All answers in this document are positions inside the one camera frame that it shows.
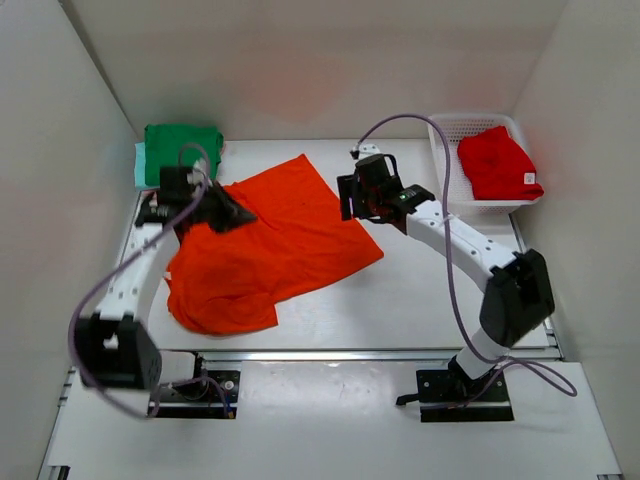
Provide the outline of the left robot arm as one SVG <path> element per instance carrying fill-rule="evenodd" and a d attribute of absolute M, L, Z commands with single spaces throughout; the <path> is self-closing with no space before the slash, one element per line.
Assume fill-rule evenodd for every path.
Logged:
<path fill-rule="evenodd" d="M 154 390 L 167 372 L 147 331 L 155 292 L 180 247 L 179 235 L 194 226 L 227 234 L 250 225 L 256 215 L 207 178 L 199 159 L 192 166 L 164 167 L 160 185 L 139 204 L 129 241 L 131 254 L 87 295 L 103 298 L 91 313 L 79 307 L 69 326 L 70 352 L 85 386 Z"/>

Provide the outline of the orange t shirt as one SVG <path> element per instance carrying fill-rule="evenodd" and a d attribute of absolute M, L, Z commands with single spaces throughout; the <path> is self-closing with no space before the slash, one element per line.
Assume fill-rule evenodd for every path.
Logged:
<path fill-rule="evenodd" d="M 305 155 L 226 188 L 256 221 L 228 233 L 192 226 L 167 267 L 167 307 L 199 334 L 252 333 L 278 324 L 276 305 L 381 260 L 381 248 Z"/>

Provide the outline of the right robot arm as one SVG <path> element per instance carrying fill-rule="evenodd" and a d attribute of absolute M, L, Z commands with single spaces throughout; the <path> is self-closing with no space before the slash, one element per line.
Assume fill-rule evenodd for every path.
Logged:
<path fill-rule="evenodd" d="M 353 173 L 337 179 L 344 220 L 390 224 L 407 237 L 439 252 L 447 269 L 461 270 L 483 295 L 474 334 L 449 363 L 449 391 L 471 400 L 484 377 L 530 331 L 555 310 L 544 257 L 530 249 L 515 252 L 448 214 L 424 187 L 404 186 L 394 156 L 370 155 Z"/>

